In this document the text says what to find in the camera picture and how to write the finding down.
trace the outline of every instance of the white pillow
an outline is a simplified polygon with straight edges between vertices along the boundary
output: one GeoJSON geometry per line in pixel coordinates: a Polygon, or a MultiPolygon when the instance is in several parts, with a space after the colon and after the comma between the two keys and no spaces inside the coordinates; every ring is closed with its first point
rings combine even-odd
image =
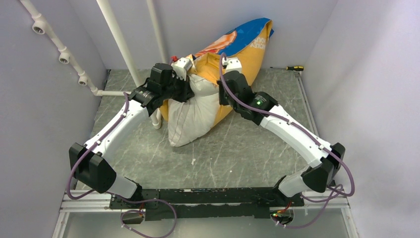
{"type": "Polygon", "coordinates": [[[168,101],[168,139],[171,146],[183,146],[205,135],[219,110],[218,86],[195,74],[190,86],[195,96],[186,103],[168,101]]]}

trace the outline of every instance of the red wire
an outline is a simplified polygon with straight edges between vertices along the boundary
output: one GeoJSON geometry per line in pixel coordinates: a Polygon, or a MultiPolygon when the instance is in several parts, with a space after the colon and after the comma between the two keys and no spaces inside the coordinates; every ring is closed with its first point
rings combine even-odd
{"type": "Polygon", "coordinates": [[[142,203],[142,205],[140,205],[140,211],[144,208],[144,203],[142,203]]]}
{"type": "Polygon", "coordinates": [[[286,208],[284,208],[283,210],[278,211],[278,213],[284,213],[284,212],[286,212],[286,211],[287,211],[287,209],[289,209],[289,207],[290,207],[291,205],[292,205],[292,201],[290,201],[290,202],[287,204],[286,208]]]}

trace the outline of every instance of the gray floor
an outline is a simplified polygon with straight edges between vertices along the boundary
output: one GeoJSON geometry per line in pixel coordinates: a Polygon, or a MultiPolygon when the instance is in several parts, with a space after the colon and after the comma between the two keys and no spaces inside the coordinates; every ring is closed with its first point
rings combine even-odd
{"type": "MultiPolygon", "coordinates": [[[[150,71],[140,73],[145,78],[150,71]]],[[[112,70],[105,89],[134,88],[127,70],[112,70]]],[[[303,95],[293,72],[261,69],[253,90],[269,93],[309,128],[303,95]]],[[[92,134],[99,132],[123,103],[123,97],[103,97],[92,134]]],[[[208,134],[182,147],[169,145],[166,122],[159,130],[150,121],[143,122],[121,144],[110,164],[117,173],[144,188],[202,188],[273,186],[283,175],[303,168],[305,161],[268,130],[230,113],[208,134]]],[[[77,189],[88,187],[80,183],[77,189]]]]}

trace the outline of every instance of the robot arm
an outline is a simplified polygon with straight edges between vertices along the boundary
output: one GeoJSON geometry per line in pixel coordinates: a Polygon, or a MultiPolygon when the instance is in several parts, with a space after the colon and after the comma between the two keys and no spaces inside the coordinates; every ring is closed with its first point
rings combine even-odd
{"type": "Polygon", "coordinates": [[[131,201],[142,200],[142,187],[117,175],[109,163],[121,142],[162,106],[164,100],[186,102],[194,96],[186,74],[191,65],[190,60],[186,58],[181,58],[172,66],[157,63],[152,68],[150,77],[146,79],[146,86],[136,88],[128,96],[127,110],[124,105],[117,115],[83,146],[74,143],[70,148],[71,167],[88,148],[93,148],[77,167],[74,177],[99,193],[110,192],[131,201]]]}
{"type": "Polygon", "coordinates": [[[291,145],[308,163],[308,167],[290,176],[282,177],[276,184],[282,197],[292,197],[302,191],[312,189],[324,192],[340,168],[339,163],[323,150],[332,151],[343,159],[345,148],[340,143],[331,145],[329,142],[318,138],[294,120],[278,102],[265,92],[254,93],[247,84],[246,78],[241,74],[241,63],[236,58],[222,61],[225,66],[223,78],[230,91],[246,105],[271,112],[286,119],[261,114],[239,105],[223,88],[219,81],[219,102],[221,105],[230,105],[233,110],[247,120],[273,132],[291,145]],[[315,138],[319,145],[310,138],[315,138]]]}

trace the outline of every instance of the metal frame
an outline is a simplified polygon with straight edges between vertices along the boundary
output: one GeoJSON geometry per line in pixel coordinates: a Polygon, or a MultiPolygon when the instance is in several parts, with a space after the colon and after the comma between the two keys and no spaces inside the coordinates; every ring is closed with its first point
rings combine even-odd
{"type": "MultiPolygon", "coordinates": [[[[299,73],[296,73],[296,77],[298,79],[299,90],[303,96],[303,101],[304,101],[307,117],[310,122],[311,131],[315,135],[318,135],[314,118],[312,116],[312,113],[308,104],[308,100],[306,98],[305,90],[303,88],[301,75],[299,73]]],[[[87,192],[87,190],[72,190],[71,191],[71,193],[75,196],[81,195],[82,193],[85,193],[85,192],[87,192]]],[[[328,189],[324,193],[307,191],[307,192],[303,192],[302,194],[314,200],[321,200],[321,199],[326,199],[330,193],[331,191],[328,189]]],[[[80,212],[121,213],[128,210],[128,209],[111,210],[109,208],[110,201],[111,201],[111,195],[106,194],[106,193],[99,194],[97,192],[92,192],[88,194],[87,196],[80,198],[79,200],[71,200],[67,196],[67,194],[65,194],[61,203],[57,224],[55,226],[55,230],[54,230],[52,238],[63,238],[64,231],[66,229],[66,225],[67,225],[67,221],[68,221],[70,213],[80,213],[80,212]]],[[[323,203],[312,203],[305,200],[305,205],[303,207],[292,206],[291,209],[304,209],[305,214],[307,214],[309,209],[320,209],[323,205],[324,205],[323,203]]],[[[344,219],[349,237],[350,238],[359,237],[359,234],[356,229],[356,225],[353,220],[353,215],[350,210],[350,205],[346,197],[338,196],[332,199],[328,203],[326,208],[327,209],[341,209],[341,213],[343,215],[343,219],[344,219]]],[[[284,207],[270,207],[270,211],[280,210],[280,209],[284,209],[284,207]]]]}

